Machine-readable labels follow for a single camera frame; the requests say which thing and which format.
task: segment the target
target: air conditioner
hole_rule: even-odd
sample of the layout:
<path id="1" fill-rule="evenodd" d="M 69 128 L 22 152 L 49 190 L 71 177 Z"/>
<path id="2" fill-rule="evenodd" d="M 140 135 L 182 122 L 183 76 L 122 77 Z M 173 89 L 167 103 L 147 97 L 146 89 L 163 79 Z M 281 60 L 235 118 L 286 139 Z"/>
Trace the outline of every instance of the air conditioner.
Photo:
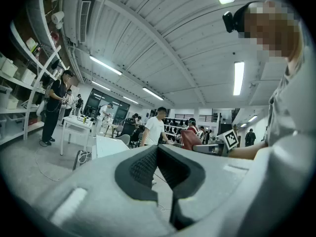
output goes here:
<path id="1" fill-rule="evenodd" d="M 86 41 L 88 15 L 91 0 L 64 0 L 64 32 L 66 37 L 78 45 Z"/>

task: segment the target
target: white ceiling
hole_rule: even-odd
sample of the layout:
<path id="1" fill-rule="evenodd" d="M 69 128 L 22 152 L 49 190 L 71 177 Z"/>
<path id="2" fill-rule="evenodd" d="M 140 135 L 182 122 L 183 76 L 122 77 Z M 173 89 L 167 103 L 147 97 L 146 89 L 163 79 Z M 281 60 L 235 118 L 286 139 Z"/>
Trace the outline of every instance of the white ceiling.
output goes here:
<path id="1" fill-rule="evenodd" d="M 93 80 L 144 107 L 266 105 L 285 70 L 284 62 L 258 58 L 255 44 L 226 32 L 222 15 L 253 0 L 225 5 L 218 0 L 105 0 L 96 20 L 99 1 L 90 10 L 87 41 L 78 46 L 86 53 L 75 51 L 81 74 L 91 80 L 93 72 Z M 89 53 L 126 73 L 118 76 L 91 61 Z M 240 60 L 245 61 L 244 81 L 240 96 L 233 96 L 234 61 Z M 249 88 L 251 82 L 256 86 Z M 143 91 L 145 84 L 165 101 Z"/>

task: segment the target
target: gray floor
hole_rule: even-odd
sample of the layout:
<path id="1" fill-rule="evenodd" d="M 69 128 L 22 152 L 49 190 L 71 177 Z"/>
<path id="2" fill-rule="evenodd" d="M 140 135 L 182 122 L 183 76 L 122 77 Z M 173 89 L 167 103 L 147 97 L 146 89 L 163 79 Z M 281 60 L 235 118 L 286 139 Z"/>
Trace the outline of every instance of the gray floor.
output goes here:
<path id="1" fill-rule="evenodd" d="M 5 145 L 0 151 L 0 168 L 8 187 L 12 193 L 23 198 L 30 205 L 43 191 L 55 183 L 41 174 L 39 168 L 51 179 L 61 180 L 72 173 L 77 152 L 83 149 L 80 142 L 84 140 L 80 136 L 72 136 L 70 144 L 64 140 L 64 155 L 61 156 L 62 127 L 56 126 L 53 134 L 56 142 L 52 142 L 52 146 L 46 148 L 39 145 L 41 133 L 41 129 L 30 133 L 27 140 L 17 139 Z M 94 144 L 95 140 L 90 137 L 87 150 L 91 151 Z M 156 175 L 164 179 L 159 169 L 156 170 Z M 154 179 L 157 183 L 153 186 L 153 190 L 158 193 L 158 203 L 165 208 L 171 208 L 172 190 L 156 175 Z M 162 211 L 163 219 L 168 221 L 170 210 L 163 211 L 163 207 L 159 206 L 158 210 Z"/>

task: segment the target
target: white storage box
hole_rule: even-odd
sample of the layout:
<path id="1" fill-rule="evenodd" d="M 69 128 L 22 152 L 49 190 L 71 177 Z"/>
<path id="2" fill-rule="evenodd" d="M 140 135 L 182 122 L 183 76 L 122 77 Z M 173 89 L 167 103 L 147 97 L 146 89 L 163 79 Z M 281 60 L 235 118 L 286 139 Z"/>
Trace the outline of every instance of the white storage box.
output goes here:
<path id="1" fill-rule="evenodd" d="M 6 75 L 13 77 L 15 72 L 17 71 L 18 67 L 13 64 L 13 61 L 6 59 L 1 70 Z"/>
<path id="2" fill-rule="evenodd" d="M 5 137 L 5 124 L 6 124 L 6 117 L 5 115 L 0 114 L 0 140 Z"/>
<path id="3" fill-rule="evenodd" d="M 21 81 L 28 85 L 32 85 L 35 77 L 36 75 L 31 70 L 26 69 L 23 76 L 21 77 Z"/>
<path id="4" fill-rule="evenodd" d="M 16 134 L 23 131 L 25 116 L 21 113 L 6 114 L 6 131 L 8 134 Z"/>
<path id="5" fill-rule="evenodd" d="M 6 108 L 8 106 L 11 91 L 12 88 L 8 85 L 0 85 L 0 107 Z"/>
<path id="6" fill-rule="evenodd" d="M 8 104 L 6 106 L 7 109 L 16 109 L 17 105 L 18 105 L 19 99 L 17 99 L 16 97 L 14 97 L 13 95 L 9 96 L 8 99 Z"/>

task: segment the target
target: black pants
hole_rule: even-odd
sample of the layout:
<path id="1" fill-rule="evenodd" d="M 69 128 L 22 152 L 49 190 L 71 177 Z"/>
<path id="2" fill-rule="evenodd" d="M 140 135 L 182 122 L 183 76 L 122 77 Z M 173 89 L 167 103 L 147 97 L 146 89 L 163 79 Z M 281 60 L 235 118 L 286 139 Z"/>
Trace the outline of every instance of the black pants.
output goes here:
<path id="1" fill-rule="evenodd" d="M 46 111 L 45 113 L 46 119 L 43 127 L 43 134 L 41 136 L 43 142 L 47 142 L 52 136 L 58 121 L 59 110 L 56 110 L 54 112 Z"/>
<path id="2" fill-rule="evenodd" d="M 70 109 L 65 109 L 64 118 L 69 116 L 71 110 L 72 110 L 72 108 L 70 108 Z"/>

